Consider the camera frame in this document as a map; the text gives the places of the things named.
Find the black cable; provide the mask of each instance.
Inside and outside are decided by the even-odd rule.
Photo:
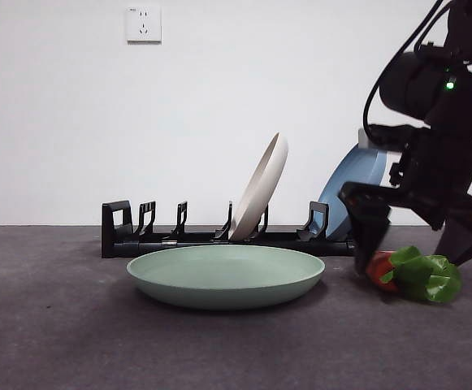
[[[438,12],[438,14],[436,14],[435,18],[429,23],[429,25],[427,26],[427,28],[425,29],[425,31],[422,33],[422,35],[420,36],[420,38],[417,40],[417,42],[414,44],[414,53],[416,53],[416,55],[418,55],[419,51],[420,51],[420,48],[422,47],[422,43],[423,43],[423,40],[425,39],[425,37],[429,34],[429,32],[432,30],[432,28],[434,27],[434,25],[436,24],[436,22],[438,20],[441,19],[441,17],[443,15],[445,15],[445,13],[451,9],[451,7],[453,6],[453,3],[454,3],[454,0],[452,0],[451,2],[448,2],[441,10],[440,12]]]
[[[371,106],[371,102],[373,101],[373,98],[375,97],[376,91],[380,86],[380,82],[382,81],[383,77],[385,74],[391,69],[391,66],[393,63],[405,52],[405,49],[409,47],[412,41],[416,39],[418,34],[427,26],[429,23],[429,20],[431,20],[432,16],[438,11],[438,9],[441,6],[441,3],[444,2],[444,0],[437,0],[434,6],[432,6],[431,10],[425,17],[425,19],[420,23],[420,25],[414,30],[413,34],[409,37],[407,41],[405,41],[404,45],[396,52],[393,58],[391,58],[391,61],[389,61],[388,65],[383,69],[382,73],[380,73],[379,78],[376,80],[375,85],[373,86],[373,89],[371,90],[369,97],[367,98],[366,101],[366,106],[364,107],[364,113],[362,116],[362,122],[364,126],[364,131],[366,132],[366,135],[369,137],[369,139],[374,143],[379,145],[381,142],[378,139],[375,139],[375,137],[371,134],[371,129],[369,127],[369,121],[368,121],[368,116],[369,116],[369,109]]]

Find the green plate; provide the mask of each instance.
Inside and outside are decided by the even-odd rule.
[[[315,286],[323,271],[324,262],[309,254],[250,245],[168,249],[128,264],[137,287],[150,297],[207,310],[290,301]]]

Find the plate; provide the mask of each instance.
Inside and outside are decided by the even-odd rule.
[[[131,260],[129,274],[150,297],[205,310],[291,301],[316,285],[324,262],[306,253],[252,245],[166,249]]]
[[[318,201],[329,205],[326,238],[343,240],[351,232],[351,221],[339,191],[348,181],[378,185],[382,181],[387,152],[377,149],[360,149],[355,145],[340,162],[320,194]],[[320,213],[315,213],[310,230],[316,232],[323,223]]]
[[[277,133],[266,148],[236,208],[228,232],[230,241],[242,241],[252,234],[279,183],[287,156],[286,138]]]

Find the carrot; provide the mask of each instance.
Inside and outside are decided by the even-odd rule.
[[[389,280],[387,283],[384,283],[381,280],[383,276],[385,276],[387,273],[394,270],[395,268],[389,261],[389,258],[392,254],[393,252],[388,251],[376,252],[369,264],[367,265],[366,274],[369,276],[371,281],[382,290],[389,291],[392,293],[398,293],[399,289],[393,279]]]

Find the blue plate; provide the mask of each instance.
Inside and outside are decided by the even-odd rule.
[[[344,239],[351,232],[348,211],[338,198],[339,191],[347,181],[378,185],[382,181],[387,152],[376,149],[352,148],[340,162],[320,194],[318,201],[329,205],[326,238],[330,241]],[[316,232],[323,223],[323,216],[315,213],[310,230]]]

